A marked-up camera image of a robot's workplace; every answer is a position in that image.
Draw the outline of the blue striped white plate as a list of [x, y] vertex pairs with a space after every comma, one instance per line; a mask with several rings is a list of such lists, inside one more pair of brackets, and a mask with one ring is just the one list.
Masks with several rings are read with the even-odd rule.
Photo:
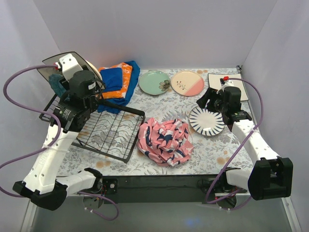
[[189, 124], [194, 131], [203, 136], [218, 135], [225, 128], [221, 113], [210, 112], [198, 106], [191, 110]]

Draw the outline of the teal round plate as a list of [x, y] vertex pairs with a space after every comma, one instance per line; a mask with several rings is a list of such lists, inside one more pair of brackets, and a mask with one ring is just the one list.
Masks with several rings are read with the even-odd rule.
[[62, 95], [67, 91], [60, 82], [62, 78], [63, 76], [60, 74], [52, 74], [48, 79], [51, 89], [58, 97], [62, 97]]

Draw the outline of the white square black-rimmed plate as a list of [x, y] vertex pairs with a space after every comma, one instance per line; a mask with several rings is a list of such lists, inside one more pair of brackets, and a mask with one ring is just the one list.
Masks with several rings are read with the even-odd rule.
[[228, 77], [228, 85], [238, 87], [241, 91], [241, 101], [248, 101], [249, 98], [247, 96], [245, 86], [241, 81], [241, 74], [208, 74], [209, 87], [219, 90], [223, 84], [221, 83], [221, 79]]

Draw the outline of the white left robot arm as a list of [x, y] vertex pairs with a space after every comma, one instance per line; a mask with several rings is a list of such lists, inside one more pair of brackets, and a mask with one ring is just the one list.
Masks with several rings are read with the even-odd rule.
[[57, 177], [60, 165], [74, 140], [98, 107], [95, 96], [95, 74], [77, 71], [69, 80], [68, 93], [63, 94], [53, 114], [60, 120], [50, 121], [44, 151], [39, 153], [29, 174], [14, 183], [13, 190], [27, 197], [35, 205], [54, 211], [68, 195], [85, 190], [98, 193], [102, 190], [102, 174], [85, 168], [77, 174]]

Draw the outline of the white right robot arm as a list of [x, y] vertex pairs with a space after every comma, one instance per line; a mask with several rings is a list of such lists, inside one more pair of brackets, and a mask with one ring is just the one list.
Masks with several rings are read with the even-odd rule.
[[252, 117], [241, 109], [241, 92], [238, 87], [225, 87], [221, 90], [208, 88], [197, 100], [200, 109], [219, 113], [224, 124], [241, 142], [250, 156], [253, 168], [246, 172], [230, 168], [227, 162], [211, 184], [218, 181], [219, 188], [229, 192], [237, 187], [245, 189], [254, 200], [289, 197], [292, 192], [293, 163], [282, 158], [265, 142]]

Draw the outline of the cream and pink plate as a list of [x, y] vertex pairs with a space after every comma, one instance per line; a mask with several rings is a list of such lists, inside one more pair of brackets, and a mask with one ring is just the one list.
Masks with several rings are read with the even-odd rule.
[[180, 95], [191, 97], [198, 95], [205, 86], [203, 78], [192, 71], [176, 73], [171, 81], [172, 88]]

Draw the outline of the mint green flower plate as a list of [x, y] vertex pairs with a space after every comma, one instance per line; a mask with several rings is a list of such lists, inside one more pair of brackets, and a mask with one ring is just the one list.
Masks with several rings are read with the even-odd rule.
[[148, 71], [141, 76], [139, 86], [146, 94], [161, 95], [170, 88], [170, 78], [162, 71]]

